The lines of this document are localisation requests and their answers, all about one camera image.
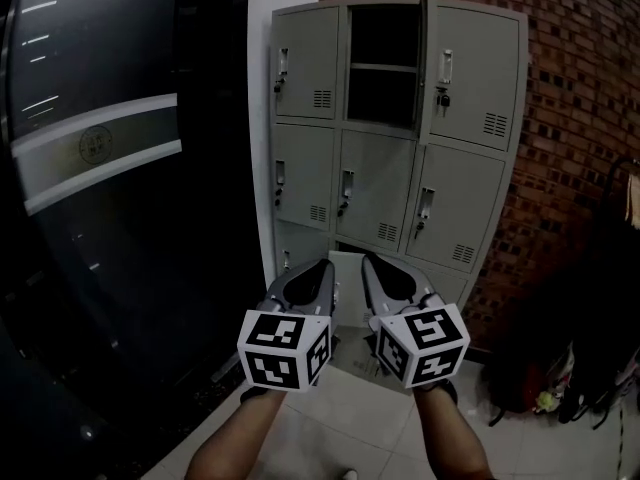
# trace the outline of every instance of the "circular emblem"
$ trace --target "circular emblem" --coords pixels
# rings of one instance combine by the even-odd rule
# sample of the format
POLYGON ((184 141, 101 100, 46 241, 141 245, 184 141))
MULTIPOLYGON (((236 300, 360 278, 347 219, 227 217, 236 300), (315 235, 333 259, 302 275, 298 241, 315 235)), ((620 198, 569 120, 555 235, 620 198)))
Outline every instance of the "circular emblem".
POLYGON ((92 126, 80 137, 80 156, 88 164, 101 164, 111 154, 111 133, 104 126, 92 126))

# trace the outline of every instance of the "forearm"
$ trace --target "forearm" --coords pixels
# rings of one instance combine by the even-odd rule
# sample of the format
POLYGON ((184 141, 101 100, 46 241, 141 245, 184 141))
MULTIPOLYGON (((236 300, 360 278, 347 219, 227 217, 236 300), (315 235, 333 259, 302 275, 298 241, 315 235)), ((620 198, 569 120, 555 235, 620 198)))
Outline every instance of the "forearm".
POLYGON ((283 391, 267 391, 243 403, 193 456, 186 480, 246 478, 285 394, 283 391))
POLYGON ((422 432, 434 474, 440 480, 493 478, 480 440, 449 394, 440 388, 414 390, 422 432))

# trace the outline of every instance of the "red brick wall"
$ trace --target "red brick wall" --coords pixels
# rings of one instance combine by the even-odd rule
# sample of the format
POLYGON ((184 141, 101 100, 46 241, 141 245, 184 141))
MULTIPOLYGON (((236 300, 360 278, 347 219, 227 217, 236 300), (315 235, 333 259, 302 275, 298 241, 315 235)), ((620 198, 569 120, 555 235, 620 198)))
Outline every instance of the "red brick wall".
POLYGON ((518 157, 464 308, 473 344, 491 350, 522 301, 578 258, 611 162, 640 154, 640 0, 468 1, 529 15, 518 157))

